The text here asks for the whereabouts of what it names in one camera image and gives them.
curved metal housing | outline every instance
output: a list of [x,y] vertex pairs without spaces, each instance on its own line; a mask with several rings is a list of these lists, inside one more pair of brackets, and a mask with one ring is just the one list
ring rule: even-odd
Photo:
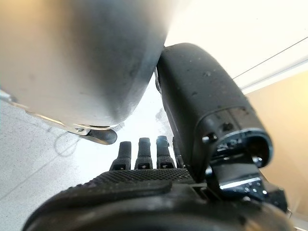
[[9,95],[2,98],[67,127],[119,124],[148,85],[174,6],[165,0],[1,1],[0,84]]

